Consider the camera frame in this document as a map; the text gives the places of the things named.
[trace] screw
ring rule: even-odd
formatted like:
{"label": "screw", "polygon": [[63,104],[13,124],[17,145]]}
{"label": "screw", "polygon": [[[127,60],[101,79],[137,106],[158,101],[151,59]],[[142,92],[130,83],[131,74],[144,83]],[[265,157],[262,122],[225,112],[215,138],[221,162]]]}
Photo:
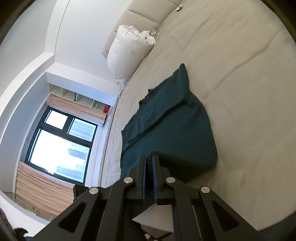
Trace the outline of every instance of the screw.
{"label": "screw", "polygon": [[173,178],[173,177],[168,177],[168,178],[166,179],[166,181],[167,181],[167,183],[174,183],[174,182],[176,181],[176,179]]}
{"label": "screw", "polygon": [[131,183],[131,182],[133,182],[133,178],[132,177],[126,177],[123,181],[125,183]]}
{"label": "screw", "polygon": [[91,188],[90,190],[89,190],[89,193],[90,194],[96,194],[96,193],[98,193],[99,192],[99,190],[97,189],[97,188]]}
{"label": "screw", "polygon": [[206,187],[206,186],[202,187],[200,190],[201,190],[202,193],[209,193],[211,191],[211,189],[209,187]]}

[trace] white pillow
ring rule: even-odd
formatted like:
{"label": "white pillow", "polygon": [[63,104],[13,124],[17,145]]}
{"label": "white pillow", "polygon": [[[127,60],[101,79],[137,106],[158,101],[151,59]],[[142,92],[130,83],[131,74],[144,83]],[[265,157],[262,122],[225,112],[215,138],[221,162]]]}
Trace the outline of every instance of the white pillow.
{"label": "white pillow", "polygon": [[115,79],[129,80],[154,45],[149,31],[140,33],[133,26],[120,25],[107,57]]}

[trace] green object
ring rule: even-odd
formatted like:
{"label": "green object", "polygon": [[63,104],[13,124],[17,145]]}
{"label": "green object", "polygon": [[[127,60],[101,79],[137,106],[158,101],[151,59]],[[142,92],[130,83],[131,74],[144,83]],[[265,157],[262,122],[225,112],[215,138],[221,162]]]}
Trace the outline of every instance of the green object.
{"label": "green object", "polygon": [[99,107],[99,102],[97,100],[94,100],[92,108],[98,109],[98,107]]}
{"label": "green object", "polygon": [[215,166],[217,150],[205,108],[189,90],[184,64],[139,102],[122,131],[121,178],[139,164],[140,155],[159,155],[171,175],[188,182]]}

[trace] window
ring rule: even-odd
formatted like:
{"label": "window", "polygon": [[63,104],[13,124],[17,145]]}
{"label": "window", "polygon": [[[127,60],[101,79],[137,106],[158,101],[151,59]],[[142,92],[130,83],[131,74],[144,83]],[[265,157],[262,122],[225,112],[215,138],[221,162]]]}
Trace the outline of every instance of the window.
{"label": "window", "polygon": [[97,125],[47,107],[25,163],[61,180],[84,184]]}

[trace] mattress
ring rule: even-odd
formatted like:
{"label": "mattress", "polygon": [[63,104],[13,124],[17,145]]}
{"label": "mattress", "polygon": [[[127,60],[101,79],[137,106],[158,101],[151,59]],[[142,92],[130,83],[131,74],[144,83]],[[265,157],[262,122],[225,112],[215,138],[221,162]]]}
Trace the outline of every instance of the mattress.
{"label": "mattress", "polygon": [[[184,63],[218,151],[217,166],[188,185],[209,186],[256,229],[273,225],[296,208],[296,44],[260,0],[181,4],[122,93],[101,186],[120,178],[121,130],[138,102]],[[151,226],[157,210],[170,215],[169,207],[151,209]]]}

